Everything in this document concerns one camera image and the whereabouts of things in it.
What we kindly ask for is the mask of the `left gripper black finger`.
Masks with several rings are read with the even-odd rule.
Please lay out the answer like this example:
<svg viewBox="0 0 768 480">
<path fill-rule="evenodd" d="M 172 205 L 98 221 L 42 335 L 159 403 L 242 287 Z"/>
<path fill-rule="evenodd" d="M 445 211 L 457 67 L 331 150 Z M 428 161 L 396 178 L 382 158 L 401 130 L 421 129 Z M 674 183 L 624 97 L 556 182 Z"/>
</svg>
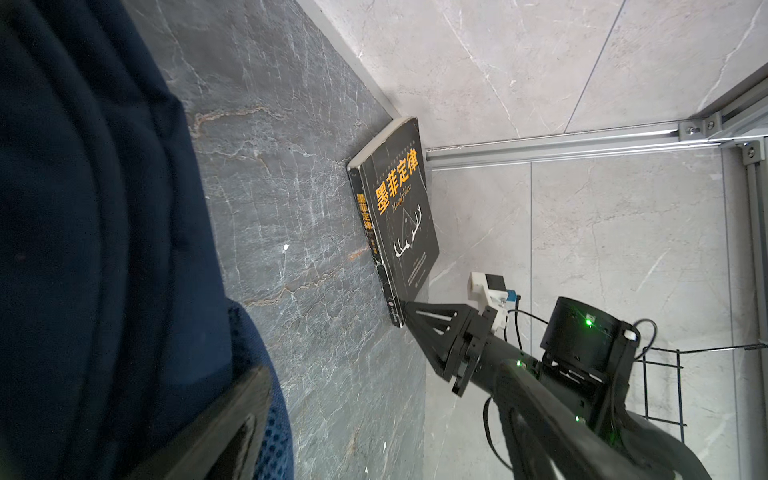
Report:
<svg viewBox="0 0 768 480">
<path fill-rule="evenodd" d="M 129 479 L 251 479 L 268 426 L 272 378 L 256 366 L 139 464 Z"/>
</svg>

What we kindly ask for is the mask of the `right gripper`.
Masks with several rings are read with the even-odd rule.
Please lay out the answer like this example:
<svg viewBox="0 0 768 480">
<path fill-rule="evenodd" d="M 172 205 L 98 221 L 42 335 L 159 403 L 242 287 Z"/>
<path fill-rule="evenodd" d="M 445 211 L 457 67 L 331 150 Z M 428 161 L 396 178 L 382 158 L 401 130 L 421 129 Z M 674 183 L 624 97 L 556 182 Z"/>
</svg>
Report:
<svg viewBox="0 0 768 480">
<path fill-rule="evenodd" d="M 432 370 L 443 380 L 454 380 L 451 391 L 462 397 L 469 384 L 495 396 L 501 365 L 528 369 L 528 355 L 492 332 L 496 311 L 466 304 L 402 302 L 404 323 Z"/>
</svg>

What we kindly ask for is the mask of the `black book gold title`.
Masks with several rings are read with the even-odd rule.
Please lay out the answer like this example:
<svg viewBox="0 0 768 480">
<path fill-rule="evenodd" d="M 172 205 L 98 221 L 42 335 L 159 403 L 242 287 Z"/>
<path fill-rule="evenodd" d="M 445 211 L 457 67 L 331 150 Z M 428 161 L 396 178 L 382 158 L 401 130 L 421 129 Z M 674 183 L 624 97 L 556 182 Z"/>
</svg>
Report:
<svg viewBox="0 0 768 480">
<path fill-rule="evenodd" d="M 418 119 L 392 120 L 346 165 L 391 322 L 405 324 L 439 256 Z"/>
</svg>

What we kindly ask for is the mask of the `navy blue student backpack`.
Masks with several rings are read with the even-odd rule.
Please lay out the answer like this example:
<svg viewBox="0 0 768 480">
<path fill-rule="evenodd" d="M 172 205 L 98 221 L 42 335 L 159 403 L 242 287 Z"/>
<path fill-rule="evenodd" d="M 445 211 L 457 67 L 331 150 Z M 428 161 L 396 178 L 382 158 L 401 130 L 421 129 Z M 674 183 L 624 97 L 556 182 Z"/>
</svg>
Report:
<svg viewBox="0 0 768 480">
<path fill-rule="evenodd" d="M 251 479 L 286 402 L 224 291 L 187 118 L 118 1 L 1 5 L 1 475 L 124 479 L 256 366 Z"/>
</svg>

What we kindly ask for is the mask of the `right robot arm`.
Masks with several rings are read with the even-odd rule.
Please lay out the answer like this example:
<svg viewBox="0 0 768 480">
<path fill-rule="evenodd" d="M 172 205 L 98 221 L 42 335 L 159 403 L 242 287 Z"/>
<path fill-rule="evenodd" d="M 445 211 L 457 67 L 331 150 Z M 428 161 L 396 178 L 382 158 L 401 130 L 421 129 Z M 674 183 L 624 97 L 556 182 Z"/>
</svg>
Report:
<svg viewBox="0 0 768 480">
<path fill-rule="evenodd" d="M 683 441 L 626 408 L 636 325 L 560 297 L 537 359 L 492 332 L 492 307 L 406 302 L 403 313 L 454 394 L 474 384 L 495 403 L 514 478 L 709 478 Z"/>
</svg>

